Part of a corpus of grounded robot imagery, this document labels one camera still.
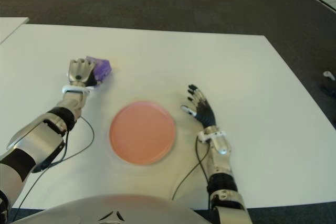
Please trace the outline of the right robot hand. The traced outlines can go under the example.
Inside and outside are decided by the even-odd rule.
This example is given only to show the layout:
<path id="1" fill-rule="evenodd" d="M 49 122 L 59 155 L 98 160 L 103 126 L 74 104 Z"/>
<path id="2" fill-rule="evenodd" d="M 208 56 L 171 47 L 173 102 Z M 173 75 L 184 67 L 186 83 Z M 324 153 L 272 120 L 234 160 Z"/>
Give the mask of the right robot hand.
<path id="1" fill-rule="evenodd" d="M 191 96 L 187 99 L 194 105 L 195 109 L 193 110 L 186 105 L 181 105 L 181 109 L 200 122 L 204 129 L 216 126 L 215 114 L 203 92 L 197 86 L 190 84 L 188 93 Z"/>

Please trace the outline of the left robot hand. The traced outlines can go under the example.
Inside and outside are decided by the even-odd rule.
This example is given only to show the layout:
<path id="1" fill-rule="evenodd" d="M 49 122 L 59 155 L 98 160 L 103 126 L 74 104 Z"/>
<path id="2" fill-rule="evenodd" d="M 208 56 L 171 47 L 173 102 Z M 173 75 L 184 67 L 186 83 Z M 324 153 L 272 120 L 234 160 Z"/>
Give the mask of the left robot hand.
<path id="1" fill-rule="evenodd" d="M 98 83 L 94 76 L 95 67 L 96 63 L 88 59 L 71 60 L 68 69 L 69 83 L 80 87 L 95 86 Z"/>

